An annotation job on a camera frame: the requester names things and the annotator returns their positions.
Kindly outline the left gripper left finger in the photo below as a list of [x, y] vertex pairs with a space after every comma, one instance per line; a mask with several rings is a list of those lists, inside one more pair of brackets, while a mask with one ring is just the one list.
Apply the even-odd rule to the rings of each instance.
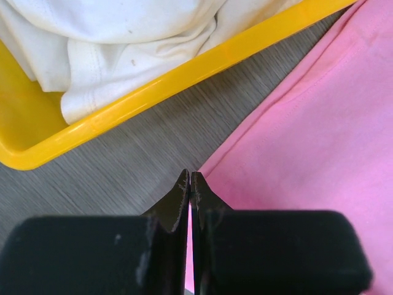
[[2, 294], [183, 294], [189, 173], [141, 215], [35, 216], [1, 250]]

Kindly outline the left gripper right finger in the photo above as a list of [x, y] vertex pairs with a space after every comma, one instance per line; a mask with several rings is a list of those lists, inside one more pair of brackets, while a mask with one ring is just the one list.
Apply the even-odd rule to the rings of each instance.
[[235, 210], [190, 177], [196, 294], [360, 294], [372, 284], [355, 229], [329, 210]]

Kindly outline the pink t shirt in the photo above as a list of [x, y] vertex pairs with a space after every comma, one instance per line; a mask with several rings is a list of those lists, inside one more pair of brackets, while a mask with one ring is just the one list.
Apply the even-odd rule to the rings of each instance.
[[392, 293], [392, 2], [357, 1], [201, 167], [235, 209], [330, 209]]

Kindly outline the yellow plastic bin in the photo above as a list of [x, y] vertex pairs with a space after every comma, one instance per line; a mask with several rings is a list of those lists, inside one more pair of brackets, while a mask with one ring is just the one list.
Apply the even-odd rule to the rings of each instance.
[[1, 162], [16, 170], [40, 167], [350, 5], [350, 1], [302, 1], [72, 125], [61, 115], [61, 95], [45, 93], [30, 81], [2, 45]]

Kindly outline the white t shirt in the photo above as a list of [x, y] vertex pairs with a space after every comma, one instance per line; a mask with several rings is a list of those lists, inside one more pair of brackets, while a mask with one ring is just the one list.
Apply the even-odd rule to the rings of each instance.
[[1, 41], [68, 124], [293, 1], [2, 1]]

